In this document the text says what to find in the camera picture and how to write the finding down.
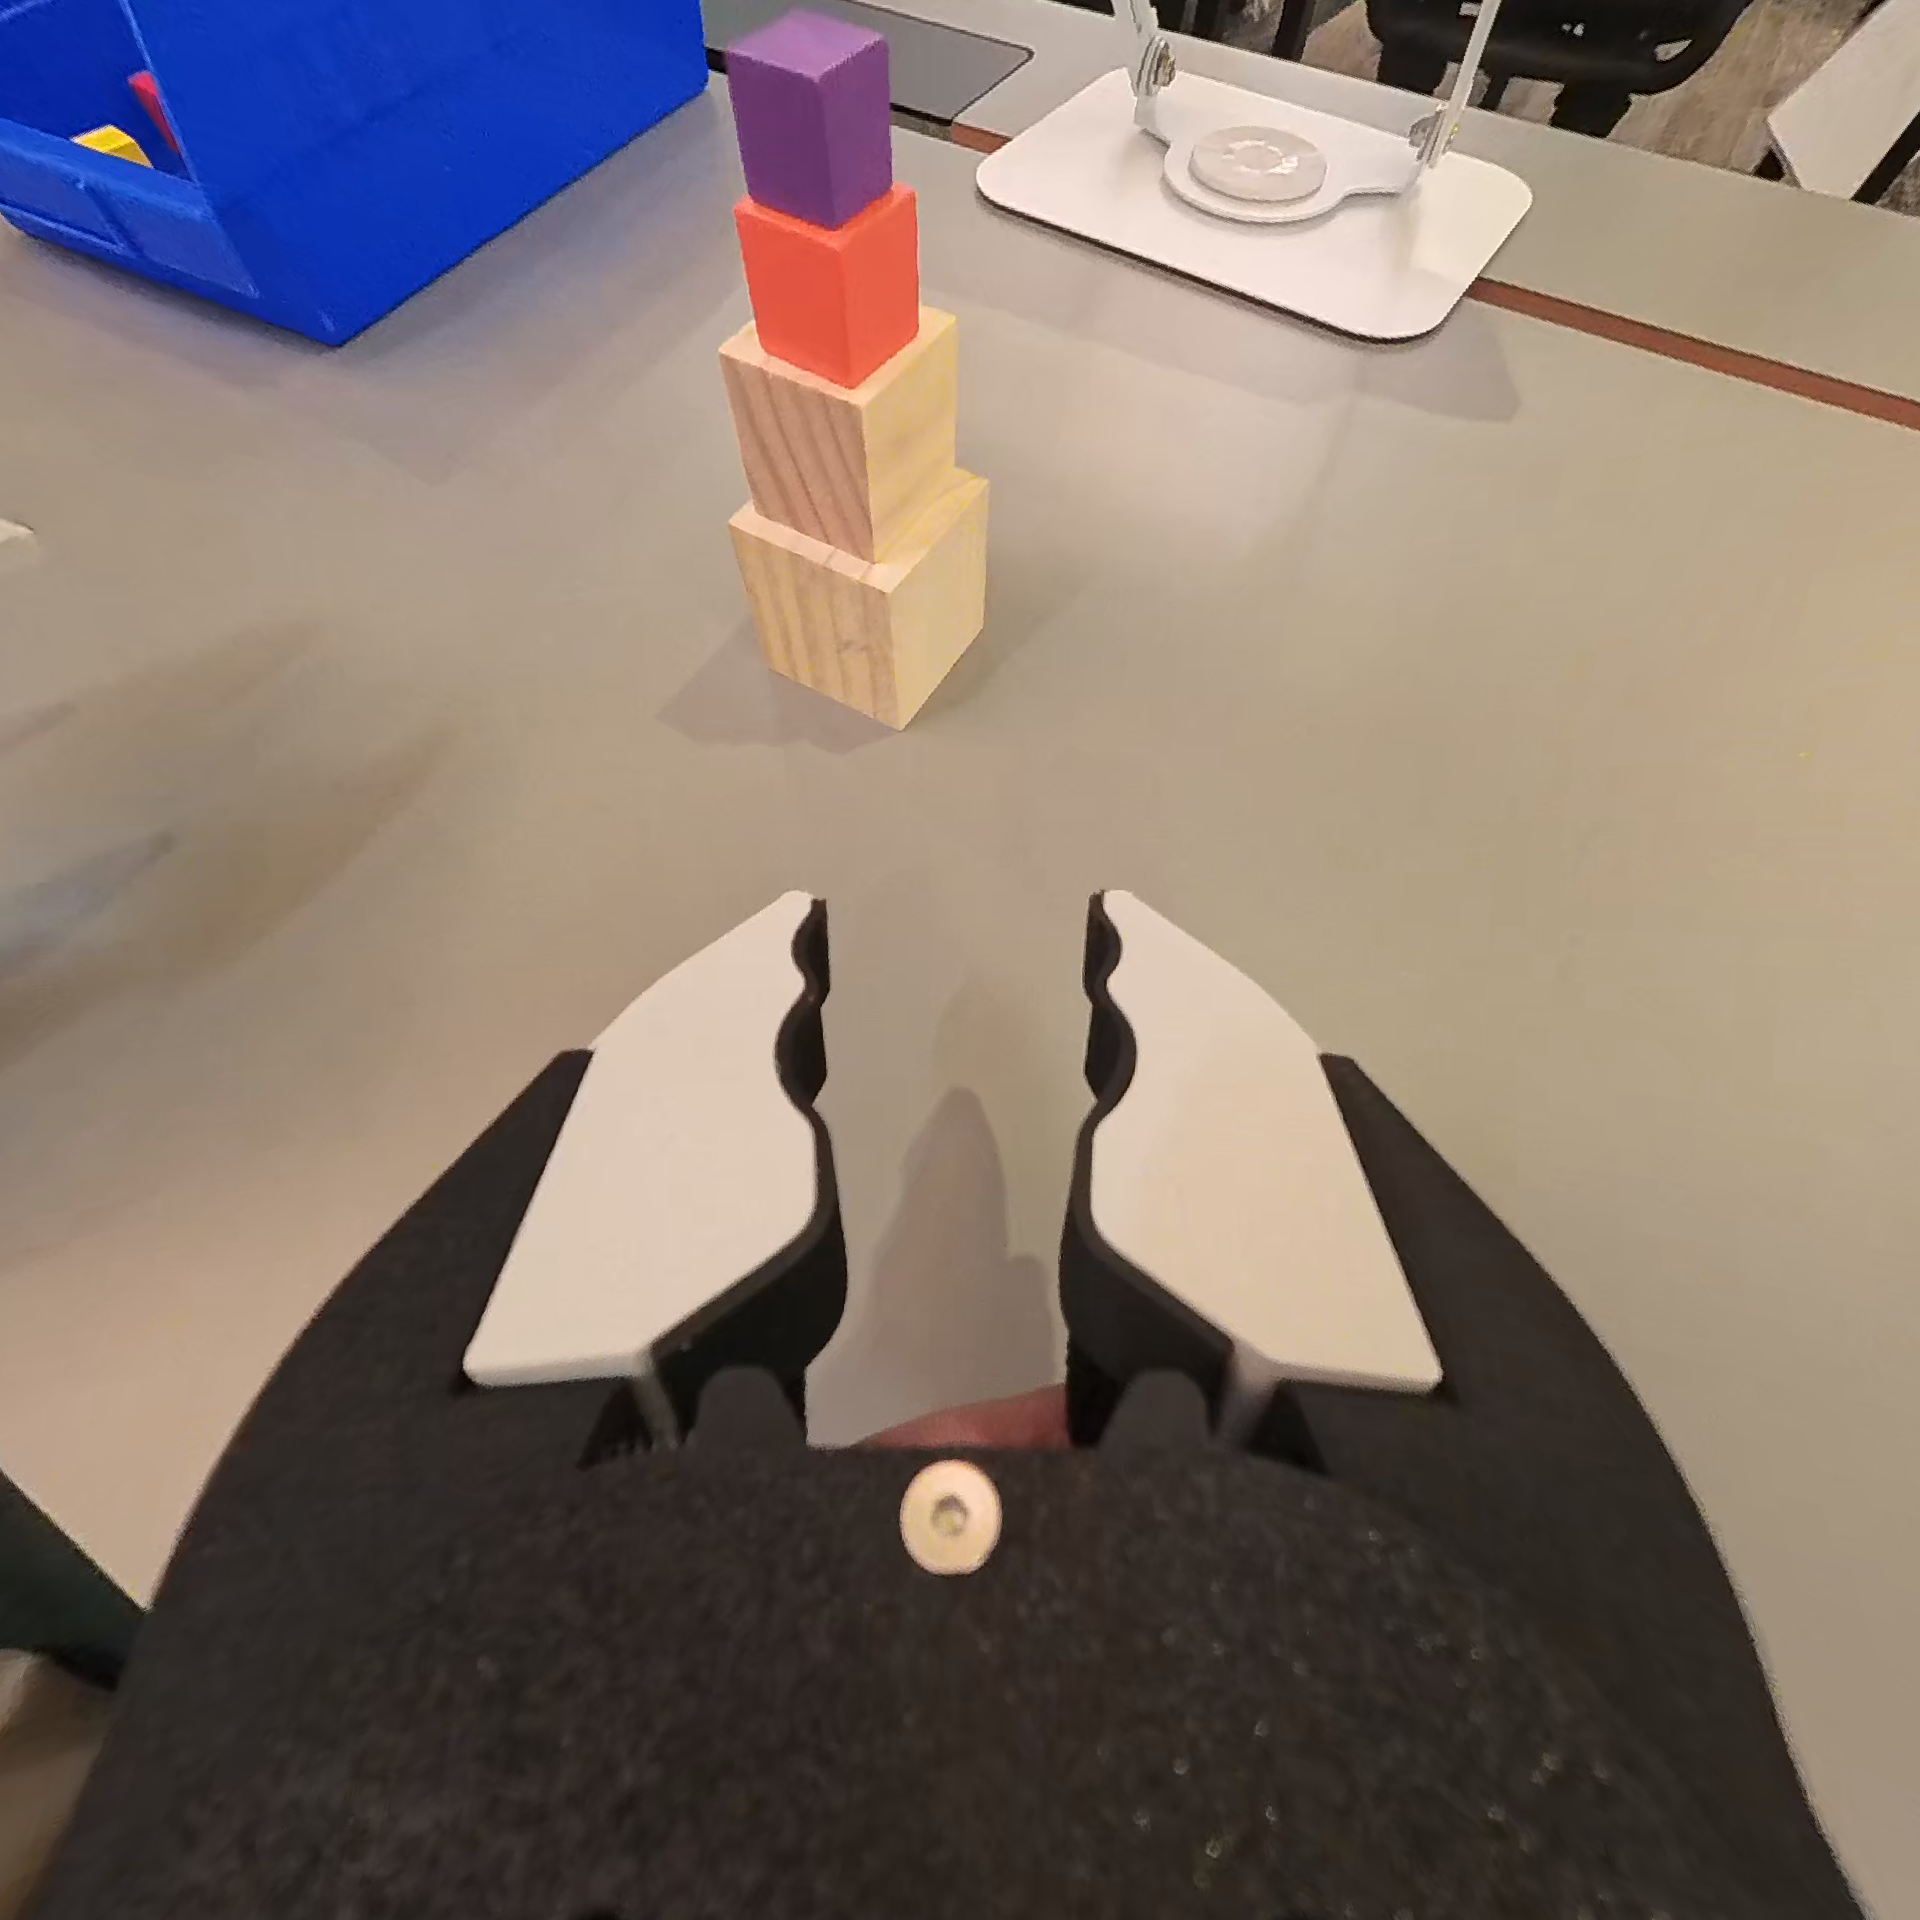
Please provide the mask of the purple wooden cube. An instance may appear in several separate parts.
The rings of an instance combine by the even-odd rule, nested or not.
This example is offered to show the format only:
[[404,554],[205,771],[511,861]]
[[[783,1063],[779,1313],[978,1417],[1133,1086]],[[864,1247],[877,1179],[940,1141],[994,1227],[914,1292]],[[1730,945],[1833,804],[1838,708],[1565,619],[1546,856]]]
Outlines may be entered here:
[[724,54],[746,195],[813,229],[846,229],[891,192],[889,43],[841,18],[790,9]]

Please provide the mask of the white folding stand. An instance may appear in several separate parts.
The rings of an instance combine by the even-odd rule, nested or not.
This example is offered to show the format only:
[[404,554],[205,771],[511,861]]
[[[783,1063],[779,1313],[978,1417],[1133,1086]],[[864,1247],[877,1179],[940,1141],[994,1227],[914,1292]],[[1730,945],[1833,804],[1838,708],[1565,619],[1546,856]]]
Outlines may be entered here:
[[1041,229],[1365,342],[1434,335],[1531,209],[1515,172],[1454,155],[1496,33],[1406,132],[1180,72],[1151,3],[1133,54],[977,170],[978,195]]

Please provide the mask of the black office chair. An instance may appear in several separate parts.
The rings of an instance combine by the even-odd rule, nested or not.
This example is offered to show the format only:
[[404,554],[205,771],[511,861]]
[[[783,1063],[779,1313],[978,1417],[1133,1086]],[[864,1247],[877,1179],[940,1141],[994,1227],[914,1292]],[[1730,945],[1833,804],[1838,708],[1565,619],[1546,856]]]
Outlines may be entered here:
[[[1481,3],[1368,3],[1376,82],[1437,95],[1464,70]],[[1480,70],[1480,108],[1497,108],[1507,82],[1558,84],[1552,128],[1609,138],[1631,101],[1688,82],[1741,21],[1742,3],[1502,3]]]

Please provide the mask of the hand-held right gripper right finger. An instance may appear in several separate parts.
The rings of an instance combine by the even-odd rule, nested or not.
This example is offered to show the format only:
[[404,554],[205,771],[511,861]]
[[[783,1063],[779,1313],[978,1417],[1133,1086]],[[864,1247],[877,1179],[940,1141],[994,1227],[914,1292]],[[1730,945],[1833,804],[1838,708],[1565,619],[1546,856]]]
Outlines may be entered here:
[[1060,1241],[1066,1351],[1204,1402],[1426,1397],[1444,1361],[1308,1031],[1124,890],[1089,897],[1089,1115]]

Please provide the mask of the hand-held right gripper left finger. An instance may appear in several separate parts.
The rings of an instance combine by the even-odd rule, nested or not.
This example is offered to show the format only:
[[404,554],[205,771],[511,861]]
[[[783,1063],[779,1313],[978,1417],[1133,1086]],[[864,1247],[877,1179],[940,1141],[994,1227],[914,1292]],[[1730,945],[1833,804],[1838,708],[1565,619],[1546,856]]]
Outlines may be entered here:
[[827,903],[785,893],[650,984],[588,1049],[464,1351],[478,1388],[724,1370],[802,1390],[846,1310],[818,1116]]

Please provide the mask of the white slanted panel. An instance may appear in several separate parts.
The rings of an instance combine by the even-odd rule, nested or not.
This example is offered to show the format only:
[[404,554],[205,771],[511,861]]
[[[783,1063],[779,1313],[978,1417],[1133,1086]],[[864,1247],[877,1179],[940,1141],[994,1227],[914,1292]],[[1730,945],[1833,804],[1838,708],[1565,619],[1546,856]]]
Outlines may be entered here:
[[1881,202],[1917,156],[1917,3],[1875,3],[1853,33],[1766,113],[1781,179]]

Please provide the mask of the medium wooden cube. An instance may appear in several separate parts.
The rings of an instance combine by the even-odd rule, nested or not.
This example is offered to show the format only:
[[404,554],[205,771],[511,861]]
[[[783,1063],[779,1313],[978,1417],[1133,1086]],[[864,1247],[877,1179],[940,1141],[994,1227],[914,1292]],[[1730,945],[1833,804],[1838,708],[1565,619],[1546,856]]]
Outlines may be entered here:
[[754,324],[719,360],[750,503],[770,523],[889,563],[965,478],[954,314],[921,306],[909,342],[854,390],[778,360]]

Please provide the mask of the large wooden cube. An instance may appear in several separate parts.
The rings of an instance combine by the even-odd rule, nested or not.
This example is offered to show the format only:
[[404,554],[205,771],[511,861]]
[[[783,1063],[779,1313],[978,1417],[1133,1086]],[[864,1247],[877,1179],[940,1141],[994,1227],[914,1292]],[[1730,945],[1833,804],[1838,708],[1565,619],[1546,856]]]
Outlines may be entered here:
[[750,503],[731,517],[731,552],[767,670],[901,733],[984,628],[989,479],[958,470],[891,560]]

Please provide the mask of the blue plastic bin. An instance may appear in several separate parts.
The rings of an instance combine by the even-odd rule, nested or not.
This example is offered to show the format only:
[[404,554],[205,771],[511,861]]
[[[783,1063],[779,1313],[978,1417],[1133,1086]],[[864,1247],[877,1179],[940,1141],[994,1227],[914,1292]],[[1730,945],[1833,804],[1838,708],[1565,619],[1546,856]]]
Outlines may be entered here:
[[698,3],[2,3],[2,222],[340,348],[704,84]]

